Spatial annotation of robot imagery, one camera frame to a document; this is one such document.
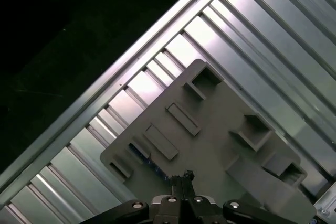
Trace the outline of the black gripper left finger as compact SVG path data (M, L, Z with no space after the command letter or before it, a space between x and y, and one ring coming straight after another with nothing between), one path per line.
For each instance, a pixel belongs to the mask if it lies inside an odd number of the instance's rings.
M182 206L182 177L170 179L171 194L159 195L150 204L129 200L88 220L86 223L179 223Z

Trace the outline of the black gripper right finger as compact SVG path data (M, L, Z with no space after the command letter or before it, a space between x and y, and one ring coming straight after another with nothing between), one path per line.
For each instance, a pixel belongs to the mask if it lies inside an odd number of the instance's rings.
M196 223L286 223L287 220L261 208L242 201L229 200L219 207L194 191L192 181L194 172L186 170L183 174L183 198L190 209L189 220Z

